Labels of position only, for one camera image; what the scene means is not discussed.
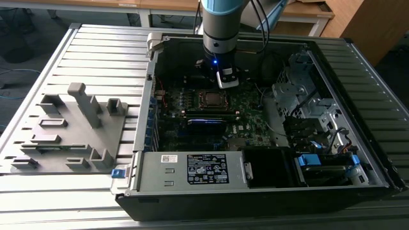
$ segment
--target white label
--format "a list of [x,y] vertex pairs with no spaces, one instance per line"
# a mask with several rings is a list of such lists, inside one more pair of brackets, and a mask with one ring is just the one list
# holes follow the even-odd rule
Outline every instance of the white label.
[[331,18],[332,16],[331,16],[331,15],[319,14],[317,17],[319,17],[319,18]]
[[162,155],[162,163],[178,163],[178,155]]
[[136,7],[134,4],[119,4],[119,6]]

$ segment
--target metal bracket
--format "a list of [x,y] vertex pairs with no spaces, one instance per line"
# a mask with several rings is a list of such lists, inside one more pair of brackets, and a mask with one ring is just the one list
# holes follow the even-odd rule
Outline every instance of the metal bracket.
[[162,46],[159,46],[162,42],[162,33],[150,33],[147,40],[148,53],[152,53],[155,50],[162,48]]

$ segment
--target motherboard chip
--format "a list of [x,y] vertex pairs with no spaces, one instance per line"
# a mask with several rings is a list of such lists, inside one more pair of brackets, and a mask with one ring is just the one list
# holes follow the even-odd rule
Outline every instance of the motherboard chip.
[[210,107],[222,107],[222,94],[219,92],[207,92],[206,102]]
[[232,138],[228,141],[230,143],[230,151],[238,151],[240,147],[244,147],[246,144],[246,138]]
[[207,91],[199,93],[199,108],[208,111],[228,110],[228,99],[224,91]]

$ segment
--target motherboard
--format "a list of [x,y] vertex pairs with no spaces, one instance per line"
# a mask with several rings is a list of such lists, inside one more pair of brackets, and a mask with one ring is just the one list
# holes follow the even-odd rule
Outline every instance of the motherboard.
[[255,83],[244,81],[227,90],[212,87],[198,76],[159,83],[160,151],[236,151],[248,145],[271,146]]

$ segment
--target barcode sticker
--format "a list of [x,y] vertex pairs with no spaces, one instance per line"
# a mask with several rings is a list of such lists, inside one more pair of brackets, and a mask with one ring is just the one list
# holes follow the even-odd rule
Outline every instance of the barcode sticker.
[[119,6],[136,7],[135,4],[119,4]]
[[162,155],[162,163],[178,163],[178,155]]

